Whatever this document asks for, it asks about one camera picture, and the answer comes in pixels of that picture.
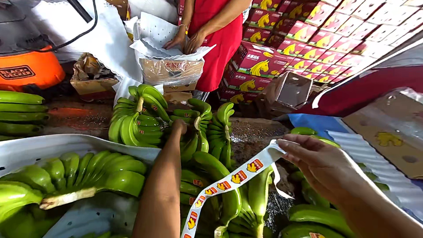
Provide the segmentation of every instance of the black+decker logo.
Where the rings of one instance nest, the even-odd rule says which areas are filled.
[[[28,65],[9,68],[0,68],[0,77],[6,80],[19,79],[35,76],[34,71]]]

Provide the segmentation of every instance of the yellow horse print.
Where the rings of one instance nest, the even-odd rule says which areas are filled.
[[[258,62],[250,69],[250,74],[254,76],[261,76],[260,70],[267,72],[269,70],[269,60]]]
[[[269,5],[269,7],[272,6],[272,0],[263,0],[260,3],[260,8],[263,10],[267,10],[267,5]]]
[[[287,48],[285,48],[285,49],[283,50],[283,54],[284,54],[284,55],[293,54],[293,53],[295,52],[295,46],[296,46],[296,44],[292,44],[292,45],[288,46]]]
[[[238,94],[238,95],[231,97],[231,99],[229,101],[238,104],[239,102],[244,101],[244,96],[242,94]]]
[[[245,82],[245,83],[243,83],[243,84],[241,84],[240,86],[239,86],[239,90],[240,91],[244,91],[244,92],[248,92],[250,89],[253,89],[253,88],[255,88],[255,83],[254,83],[254,79],[253,80],[249,80],[249,81],[247,81],[247,82]]]
[[[268,24],[270,22],[269,14],[262,16],[258,21],[258,27],[264,27],[264,24]]]
[[[257,43],[257,40],[261,39],[261,33],[260,31],[254,33],[251,37],[250,37],[250,41],[253,43]]]

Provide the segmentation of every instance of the red apron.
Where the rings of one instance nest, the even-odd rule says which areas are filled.
[[[195,0],[188,36],[191,37],[216,16],[230,0]],[[242,14],[224,28],[208,35],[201,46],[216,46],[204,56],[203,74],[195,89],[211,92],[219,86],[225,65],[238,49],[242,39]]]

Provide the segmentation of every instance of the person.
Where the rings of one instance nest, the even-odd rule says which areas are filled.
[[[218,88],[226,64],[241,43],[242,13],[250,5],[251,0],[185,0],[179,31],[163,48],[179,46],[185,54],[191,54],[200,46],[216,45],[204,56],[203,74],[193,97],[204,101]]]
[[[175,121],[165,147],[147,178],[132,238],[180,237],[179,140],[186,132]],[[334,204],[361,238],[423,237],[422,224],[395,206],[341,149],[310,136],[285,135],[278,140],[284,159],[298,166],[310,185]]]

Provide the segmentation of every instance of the black cable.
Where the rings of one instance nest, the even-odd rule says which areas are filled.
[[[98,14],[97,14],[96,0],[93,0],[93,5],[94,5],[94,15],[95,15],[95,18],[94,18],[94,25],[93,25],[90,29],[88,29],[86,32],[83,32],[83,33],[81,33],[81,34],[77,35],[75,38],[73,38],[72,40],[70,40],[70,41],[68,41],[68,42],[65,42],[65,43],[60,44],[60,45],[55,46],[55,47],[52,47],[51,49],[48,49],[48,50],[35,50],[35,49],[28,49],[28,48],[24,48],[24,47],[23,47],[23,49],[25,49],[25,50],[31,50],[31,51],[35,51],[35,52],[39,52],[39,53],[45,53],[45,52],[56,51],[56,50],[58,50],[58,49],[60,49],[60,48],[63,48],[63,47],[65,47],[65,46],[69,45],[69,44],[72,44],[72,43],[73,43],[73,42],[75,42],[77,39],[79,39],[79,38],[81,38],[82,36],[85,36],[86,34],[90,33],[90,32],[91,32],[92,30],[94,30],[94,28],[97,26],[97,22],[98,22],[98,20],[99,20],[99,16],[98,16]]]

